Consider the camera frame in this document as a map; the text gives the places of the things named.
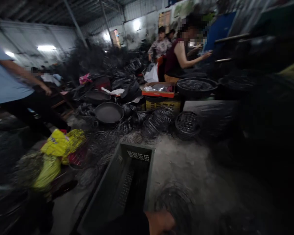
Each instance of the maroon tank top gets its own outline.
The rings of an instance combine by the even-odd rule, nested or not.
[[[172,70],[178,70],[181,69],[181,66],[179,64],[179,61],[177,60],[176,54],[174,53],[174,48],[178,44],[179,41],[183,41],[183,38],[178,38],[175,40],[174,43],[172,43],[172,47],[167,52],[167,61],[166,61],[166,68],[164,73],[167,74],[168,72]]]

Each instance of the ceiling light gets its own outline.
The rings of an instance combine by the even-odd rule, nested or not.
[[[52,50],[56,50],[56,47],[47,45],[47,46],[38,46],[37,49],[40,51],[52,51]]]
[[[134,30],[136,30],[136,31],[139,30],[139,28],[140,28],[140,21],[139,20],[134,21],[133,27],[134,27]]]
[[[14,53],[12,53],[12,52],[6,52],[6,54],[10,57],[14,57]]]
[[[104,39],[105,39],[106,41],[108,41],[108,40],[110,40],[110,36],[109,36],[108,34],[104,34]]]

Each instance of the orange box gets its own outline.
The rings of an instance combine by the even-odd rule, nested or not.
[[[166,98],[173,98],[174,97],[174,92],[175,92],[175,83],[174,82],[146,83],[144,85],[144,87],[154,86],[156,84],[162,84],[162,85],[165,85],[165,86],[173,86],[173,92],[144,91],[144,90],[142,90],[141,91],[142,95],[146,95],[146,96],[162,96],[162,97],[166,97]]]

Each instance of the yellow bag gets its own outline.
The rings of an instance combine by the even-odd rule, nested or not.
[[[61,172],[61,162],[58,157],[43,156],[43,167],[33,187],[45,189]]]
[[[47,142],[41,148],[43,153],[62,157],[62,164],[69,164],[68,155],[80,146],[85,140],[84,132],[82,130],[71,130],[68,134],[55,129]]]

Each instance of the ceiling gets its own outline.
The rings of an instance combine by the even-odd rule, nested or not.
[[[67,0],[81,26],[103,16],[100,0]],[[118,11],[128,0],[102,0],[105,13]],[[64,0],[0,0],[0,19],[73,26]]]

